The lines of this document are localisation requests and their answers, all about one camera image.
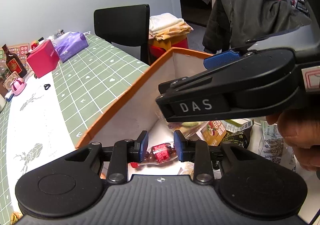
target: red candy package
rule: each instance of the red candy package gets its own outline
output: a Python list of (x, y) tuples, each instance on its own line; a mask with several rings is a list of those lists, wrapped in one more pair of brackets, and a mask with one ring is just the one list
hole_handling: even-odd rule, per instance
[(146, 164), (162, 164), (177, 158), (177, 153), (172, 143), (162, 143), (149, 148), (146, 151), (142, 163), (130, 163), (133, 168), (138, 168)]

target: round black pad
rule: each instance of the round black pad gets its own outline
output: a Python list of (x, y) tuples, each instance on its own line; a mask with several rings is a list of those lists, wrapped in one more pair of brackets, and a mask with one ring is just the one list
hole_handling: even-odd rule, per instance
[(39, 189), (46, 194), (59, 195), (71, 191), (76, 180), (65, 174), (51, 174), (39, 181)]
[(62, 158), (26, 173), (15, 188), (23, 214), (49, 219), (92, 207), (102, 191), (101, 179), (89, 165)]
[(307, 196), (307, 185), (298, 174), (270, 163), (239, 162), (222, 176), (221, 196), (251, 216), (274, 219), (296, 214)]

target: bottle label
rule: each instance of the bottle label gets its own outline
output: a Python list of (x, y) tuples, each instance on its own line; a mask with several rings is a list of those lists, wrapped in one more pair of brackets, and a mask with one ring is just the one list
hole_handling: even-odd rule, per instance
[(164, 143), (154, 146), (153, 154), (155, 155), (158, 163), (170, 161), (169, 152)]
[(12, 59), (8, 62), (8, 67), (11, 72), (16, 71), (18, 74), (22, 71), (21, 67), (17, 63), (16, 59)]

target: green cutting mat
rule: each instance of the green cutting mat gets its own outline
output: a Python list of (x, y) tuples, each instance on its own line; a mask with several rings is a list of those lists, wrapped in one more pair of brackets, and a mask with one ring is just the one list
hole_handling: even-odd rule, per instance
[(95, 120), (149, 66), (89, 34), (89, 47), (52, 72), (60, 109), (76, 145)]
[(8, 127), (9, 112), (10, 112), (10, 103), (7, 103), (0, 114), (0, 139), (1, 139), (0, 224), (1, 225), (10, 224), (10, 216), (12, 213), (9, 183), (8, 183), (8, 177), (7, 177), (7, 164), (6, 164), (7, 127)]

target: gray ribbed grip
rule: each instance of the gray ribbed grip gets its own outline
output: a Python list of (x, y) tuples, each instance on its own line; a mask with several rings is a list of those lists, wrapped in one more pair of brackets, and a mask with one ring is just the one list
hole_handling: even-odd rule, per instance
[(305, 225), (298, 216), (258, 221), (227, 207), (210, 186), (189, 176), (134, 175), (125, 185), (111, 186), (93, 208), (70, 218), (23, 217), (18, 225)]

